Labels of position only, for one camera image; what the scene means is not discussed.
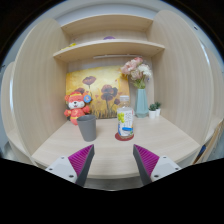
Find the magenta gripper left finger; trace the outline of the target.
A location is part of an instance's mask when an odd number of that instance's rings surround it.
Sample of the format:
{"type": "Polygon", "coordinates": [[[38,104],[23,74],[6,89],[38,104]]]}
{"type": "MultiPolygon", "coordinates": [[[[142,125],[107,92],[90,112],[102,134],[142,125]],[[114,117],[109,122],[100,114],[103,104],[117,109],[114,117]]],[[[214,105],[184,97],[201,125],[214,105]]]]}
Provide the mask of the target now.
{"type": "Polygon", "coordinates": [[[94,154],[94,145],[89,145],[68,157],[60,156],[46,168],[46,171],[83,186],[86,182],[94,154]]]}

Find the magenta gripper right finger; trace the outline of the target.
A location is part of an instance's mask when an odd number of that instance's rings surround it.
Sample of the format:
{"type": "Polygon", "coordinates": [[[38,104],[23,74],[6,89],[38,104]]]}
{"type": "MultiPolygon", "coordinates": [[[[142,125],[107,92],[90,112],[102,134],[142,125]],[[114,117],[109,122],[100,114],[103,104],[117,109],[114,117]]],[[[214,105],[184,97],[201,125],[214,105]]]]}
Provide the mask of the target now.
{"type": "Polygon", "coordinates": [[[133,155],[144,185],[181,170],[181,167],[169,157],[158,156],[136,144],[133,145],[133,155]]]}

